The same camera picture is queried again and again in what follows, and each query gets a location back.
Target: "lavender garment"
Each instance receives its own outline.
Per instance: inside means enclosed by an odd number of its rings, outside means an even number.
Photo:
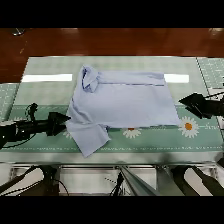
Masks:
[[[107,128],[180,123],[164,74],[82,66],[66,122],[84,157],[110,140]]]

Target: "yellow flower center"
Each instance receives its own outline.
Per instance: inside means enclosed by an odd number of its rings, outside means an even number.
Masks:
[[[190,124],[190,123],[186,123],[186,124],[185,124],[185,128],[186,128],[187,130],[191,130],[191,129],[192,129],[192,124]]]

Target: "folded cloth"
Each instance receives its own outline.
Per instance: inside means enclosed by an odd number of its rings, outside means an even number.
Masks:
[[[164,79],[152,72],[97,71],[82,66],[66,122],[84,157],[110,140],[107,128],[179,125]]]

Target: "wooden floor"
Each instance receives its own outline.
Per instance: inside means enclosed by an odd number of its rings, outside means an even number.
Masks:
[[[28,57],[148,55],[224,57],[222,28],[0,29],[0,83],[19,82]]]

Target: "table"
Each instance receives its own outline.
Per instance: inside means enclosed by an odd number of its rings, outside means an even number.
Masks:
[[[223,138],[217,119],[198,119],[185,110],[178,100],[193,92],[207,95],[208,91],[195,57],[148,56],[64,56],[31,57],[23,77],[72,74],[72,81],[21,82],[9,120],[25,118],[24,111],[31,103],[39,105],[37,119],[46,119],[49,111],[66,113],[73,95],[76,78],[83,64],[101,70],[143,70],[189,76],[189,82],[168,83],[171,95],[183,122],[195,121],[199,133],[194,138],[182,135],[178,127],[160,126],[138,130],[112,129],[112,141],[84,158],[77,145],[65,131],[54,137],[37,134],[27,143],[0,152],[1,162],[63,163],[63,164],[154,164],[214,161],[223,151]]]

